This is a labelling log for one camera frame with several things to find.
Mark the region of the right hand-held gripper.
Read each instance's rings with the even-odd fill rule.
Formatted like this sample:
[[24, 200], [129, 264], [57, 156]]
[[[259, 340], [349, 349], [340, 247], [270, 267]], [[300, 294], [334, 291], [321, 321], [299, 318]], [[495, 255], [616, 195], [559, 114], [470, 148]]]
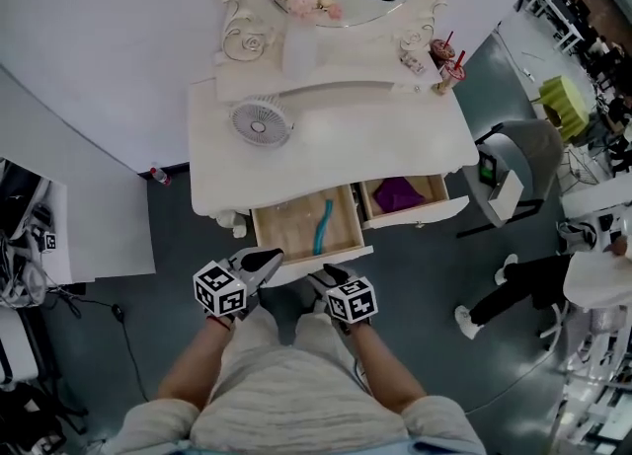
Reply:
[[309, 273], [306, 279], [329, 309], [330, 315], [346, 324], [369, 323], [378, 313], [373, 285], [365, 276], [358, 276], [347, 268], [323, 264], [323, 268]]

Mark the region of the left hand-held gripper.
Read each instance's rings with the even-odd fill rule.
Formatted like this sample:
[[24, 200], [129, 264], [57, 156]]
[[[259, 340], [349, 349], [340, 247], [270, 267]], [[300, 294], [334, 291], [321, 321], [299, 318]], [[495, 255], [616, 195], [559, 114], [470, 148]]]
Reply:
[[280, 268], [282, 249], [248, 249], [211, 261], [193, 275], [194, 298], [208, 315], [245, 318], [259, 304], [259, 288]]

